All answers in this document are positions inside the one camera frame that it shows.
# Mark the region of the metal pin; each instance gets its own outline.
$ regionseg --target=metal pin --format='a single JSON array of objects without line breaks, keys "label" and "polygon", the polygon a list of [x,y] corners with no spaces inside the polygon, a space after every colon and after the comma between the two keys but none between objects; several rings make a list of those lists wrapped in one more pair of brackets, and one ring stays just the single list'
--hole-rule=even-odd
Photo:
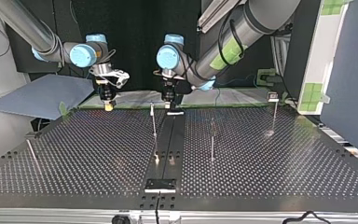
[{"label": "metal pin", "polygon": [[153,120],[153,135],[155,138],[157,138],[157,131],[156,131],[156,119],[154,116],[154,105],[153,103],[150,103],[150,116],[152,117]]},{"label": "metal pin", "polygon": [[214,161],[214,136],[216,135],[216,126],[214,123],[214,118],[211,120],[211,129],[212,129],[212,136],[211,136],[211,161]]},{"label": "metal pin", "polygon": [[277,111],[278,111],[278,102],[275,102],[274,121],[277,118]]},{"label": "metal pin", "polygon": [[28,144],[28,148],[29,148],[30,151],[31,151],[32,157],[33,157],[33,159],[34,159],[34,163],[36,164],[36,168],[37,168],[37,170],[39,171],[39,173],[42,175],[42,170],[40,169],[39,162],[37,161],[37,157],[36,157],[36,155],[34,154],[34,148],[32,147],[31,141],[30,141],[29,139],[27,139],[26,142],[27,142],[27,144]]},{"label": "metal pin", "polygon": [[32,147],[31,141],[29,139],[27,139],[27,144],[28,144],[28,148],[31,151],[32,157],[34,158],[34,160],[37,161],[36,155],[34,154],[34,148]]}]

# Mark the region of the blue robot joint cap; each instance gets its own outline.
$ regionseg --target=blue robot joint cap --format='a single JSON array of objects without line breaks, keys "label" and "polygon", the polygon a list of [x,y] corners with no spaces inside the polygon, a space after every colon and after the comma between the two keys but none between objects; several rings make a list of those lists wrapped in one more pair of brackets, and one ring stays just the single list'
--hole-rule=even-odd
[{"label": "blue robot joint cap", "polygon": [[87,44],[78,44],[69,53],[71,62],[77,67],[89,67],[97,62],[97,53]]},{"label": "blue robot joint cap", "polygon": [[179,64],[179,57],[179,52],[176,48],[170,45],[164,45],[159,49],[157,54],[158,66],[162,69],[171,70]]},{"label": "blue robot joint cap", "polygon": [[102,42],[107,44],[106,36],[102,34],[86,35],[86,42]]},{"label": "blue robot joint cap", "polygon": [[165,35],[165,39],[164,39],[164,43],[168,44],[168,43],[174,43],[174,44],[180,44],[180,45],[184,45],[185,44],[185,38],[182,35]]}]

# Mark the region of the gray robot arm segment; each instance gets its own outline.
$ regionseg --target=gray robot arm segment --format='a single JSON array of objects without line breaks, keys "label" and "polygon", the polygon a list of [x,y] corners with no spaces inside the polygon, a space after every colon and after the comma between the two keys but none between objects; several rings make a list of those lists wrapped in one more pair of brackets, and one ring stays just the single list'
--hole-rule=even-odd
[{"label": "gray robot arm segment", "polygon": [[[243,6],[236,8],[241,15],[233,25],[242,48],[250,47],[261,36],[272,34],[283,26],[293,15],[299,2],[300,0],[248,0]],[[226,62],[234,64],[241,59],[240,43],[235,39],[231,29],[224,32],[222,40],[224,58],[216,41],[198,62],[193,62],[193,69],[185,69],[188,62],[191,62],[191,59],[187,61],[185,56],[179,58],[177,66],[172,70],[179,75],[186,70],[187,81],[194,87],[201,87],[225,69],[228,66]]]}]

